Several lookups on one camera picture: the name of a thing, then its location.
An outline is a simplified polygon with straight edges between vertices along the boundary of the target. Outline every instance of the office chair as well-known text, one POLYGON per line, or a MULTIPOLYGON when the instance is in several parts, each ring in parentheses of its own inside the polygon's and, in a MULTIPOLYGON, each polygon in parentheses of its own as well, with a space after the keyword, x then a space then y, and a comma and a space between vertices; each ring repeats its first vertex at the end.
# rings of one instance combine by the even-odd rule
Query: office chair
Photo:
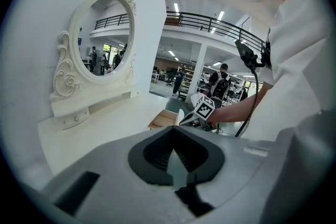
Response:
POLYGON ((170 87, 174 86, 174 84, 173 84, 173 82, 174 82, 174 74, 173 73, 170 73, 168 75, 168 80, 166 82, 167 82, 166 85, 169 85, 170 87))

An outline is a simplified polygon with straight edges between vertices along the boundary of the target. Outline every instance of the person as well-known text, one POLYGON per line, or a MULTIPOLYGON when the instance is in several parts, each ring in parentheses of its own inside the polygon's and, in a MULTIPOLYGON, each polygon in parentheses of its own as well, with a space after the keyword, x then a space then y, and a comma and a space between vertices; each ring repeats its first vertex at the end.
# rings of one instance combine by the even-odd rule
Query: person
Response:
POLYGON ((103 54, 101 61, 100 61, 100 75, 104 76, 105 74, 105 66, 107 65, 107 59, 106 59, 106 55, 103 54))
POLYGON ((126 50, 127 50, 127 44, 125 44, 124 49, 120 52, 121 59, 124 57, 126 50))
POLYGON ((95 66, 97 64, 97 53, 96 53, 96 47, 93 46, 91 48, 91 51, 89 52, 89 63, 90 63, 90 72, 93 73, 95 70, 95 66))
POLYGON ((183 67, 180 71, 178 71, 175 75, 175 82, 174 82, 174 88, 173 88, 173 96, 176 96, 176 93, 181 86, 181 83, 185 77, 185 68, 183 67))
POLYGON ((246 88, 245 88, 245 87, 243 88, 243 92, 242 92, 241 94, 242 94, 242 95, 241 95, 241 97, 240 97, 240 102, 241 102, 242 100, 244 100, 244 99, 247 98, 247 92, 246 92, 246 88))
POLYGON ((164 77, 165 77, 165 75, 164 75, 164 70, 162 69, 162 70, 160 71, 159 79, 160 79, 160 80, 164 80, 164 77))
POLYGON ((207 96, 215 102, 216 108, 222 106, 222 100, 230 89, 231 79, 227 70, 228 65, 226 63, 221 64, 219 72, 214 72, 207 83, 207 87, 210 88, 207 96))
POLYGON ((120 64, 120 62, 121 62, 121 56, 119 54, 114 55, 113 61, 112 61, 113 69, 116 69, 118 65, 120 64))
MULTIPOLYGON (((284 0, 279 6, 268 35, 271 66, 261 68, 259 80, 264 83, 242 137, 274 141, 281 130, 295 127, 321 110, 321 97, 316 93, 322 93, 312 88, 311 83, 317 79, 312 73, 323 76, 323 70, 328 69, 326 63, 321 63, 320 51, 326 50, 326 41, 334 28, 332 16, 324 0, 284 0)), ((254 98, 252 95, 215 109, 208 121, 244 121, 254 98)))

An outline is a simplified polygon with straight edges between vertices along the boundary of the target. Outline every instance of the black cable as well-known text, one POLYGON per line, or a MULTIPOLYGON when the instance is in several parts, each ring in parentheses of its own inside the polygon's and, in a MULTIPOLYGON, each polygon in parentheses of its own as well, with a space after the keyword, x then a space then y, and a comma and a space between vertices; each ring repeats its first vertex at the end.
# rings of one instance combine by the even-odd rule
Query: black cable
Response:
POLYGON ((251 112, 249 113, 249 115, 247 116, 246 120, 244 121, 244 123, 242 124, 242 126, 239 128, 238 132, 236 133, 235 137, 238 137, 239 134, 242 132, 242 130, 244 129, 246 123, 248 122, 248 120, 250 119, 252 113, 253 113, 253 110, 254 110, 254 107, 256 105, 256 102, 257 102, 257 98, 258 98, 258 89, 259 89, 259 83, 258 83, 258 76, 257 74, 252 71, 252 74, 254 75, 254 78, 256 79, 256 94, 255 94, 255 97, 254 97, 254 102, 253 102, 253 106, 251 108, 251 112))

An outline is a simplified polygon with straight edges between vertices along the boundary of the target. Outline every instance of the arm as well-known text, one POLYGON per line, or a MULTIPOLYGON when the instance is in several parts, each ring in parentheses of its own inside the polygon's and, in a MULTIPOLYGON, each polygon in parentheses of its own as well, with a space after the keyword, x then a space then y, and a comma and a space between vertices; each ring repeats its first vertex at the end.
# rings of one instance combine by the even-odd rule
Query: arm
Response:
POLYGON ((209 86, 211 87, 213 84, 216 83, 216 81, 218 80, 218 75, 217 72, 214 72, 211 77, 209 78, 209 81, 207 84, 209 84, 209 86))
MULTIPOLYGON (((258 93, 255 108, 261 102, 266 92, 272 87, 272 85, 264 82, 258 93)), ((254 97, 255 95, 252 95, 249 98, 242 100, 242 102, 215 109, 207 121, 211 122, 212 124, 217 124, 218 122, 237 122, 246 120, 246 117, 249 115, 253 105, 254 97)))

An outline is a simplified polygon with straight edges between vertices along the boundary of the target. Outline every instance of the white vanity table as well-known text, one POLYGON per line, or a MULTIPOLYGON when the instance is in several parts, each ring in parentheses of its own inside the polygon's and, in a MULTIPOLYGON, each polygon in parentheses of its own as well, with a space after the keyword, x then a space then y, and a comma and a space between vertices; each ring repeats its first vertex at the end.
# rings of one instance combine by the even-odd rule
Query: white vanity table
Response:
MULTIPOLYGON (((69 129, 56 131, 52 118, 38 125, 42 148, 54 175, 106 142, 149 129, 151 121, 165 108, 168 98, 142 94, 90 112, 90 117, 69 129)), ((178 121, 184 117, 179 112, 178 121)))
MULTIPOLYGON (((134 0, 117 0, 130 21, 128 47, 118 67, 107 76, 95 76, 83 64, 77 45, 80 23, 97 1, 80 5, 68 31, 60 35, 60 59, 50 94, 54 117, 38 124, 40 142, 54 175, 101 144, 148 130, 168 102, 167 98, 140 93, 133 77, 134 48, 141 46, 134 39, 134 0)), ((175 123, 183 117, 180 110, 175 123)))

